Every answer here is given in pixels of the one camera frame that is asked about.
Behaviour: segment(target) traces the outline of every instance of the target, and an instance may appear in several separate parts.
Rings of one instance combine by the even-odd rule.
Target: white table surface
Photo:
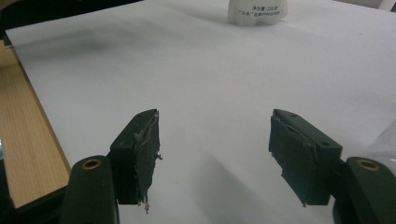
[[[396,120],[396,14],[289,1],[275,26],[229,24],[227,0],[148,0],[7,31],[71,164],[160,110],[163,161],[121,223],[332,223],[268,152],[274,108],[365,150]]]

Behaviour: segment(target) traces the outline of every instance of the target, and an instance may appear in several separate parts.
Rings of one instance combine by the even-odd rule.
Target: wooden surface
[[[17,208],[67,184],[70,166],[16,53],[2,41],[0,137]]]

